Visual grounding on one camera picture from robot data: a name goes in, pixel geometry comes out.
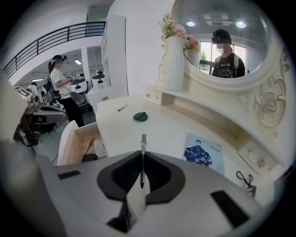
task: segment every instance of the white pillar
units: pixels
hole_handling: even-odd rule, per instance
[[[91,76],[89,73],[88,57],[87,57],[87,47],[81,48],[81,57],[83,65],[84,78],[88,81],[88,89],[92,88]]]

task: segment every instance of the black t-shirt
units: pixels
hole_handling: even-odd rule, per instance
[[[239,65],[236,71],[234,68],[234,53],[231,53],[228,57],[220,57],[220,61],[215,63],[212,76],[223,78],[235,78],[245,75],[245,65],[241,58],[239,58]]]

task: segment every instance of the pink flower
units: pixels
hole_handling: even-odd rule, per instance
[[[196,38],[194,37],[194,35],[189,35],[188,37],[186,37],[186,49],[187,50],[198,50],[199,51],[199,42],[196,40]]]
[[[175,32],[175,36],[178,36],[182,39],[186,39],[186,29],[183,26],[179,24],[174,24],[173,31]]]

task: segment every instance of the drawer knob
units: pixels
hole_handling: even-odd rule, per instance
[[[265,165],[266,165],[266,162],[264,160],[259,160],[258,161],[259,168],[265,167]]]

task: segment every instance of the black pants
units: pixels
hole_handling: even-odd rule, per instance
[[[72,98],[58,100],[58,102],[61,103],[62,105],[64,105],[64,108],[65,108],[66,113],[68,115],[68,119],[70,121],[75,120],[79,127],[84,126],[83,117],[80,112],[80,108],[78,107],[78,105],[75,103],[75,101]]]

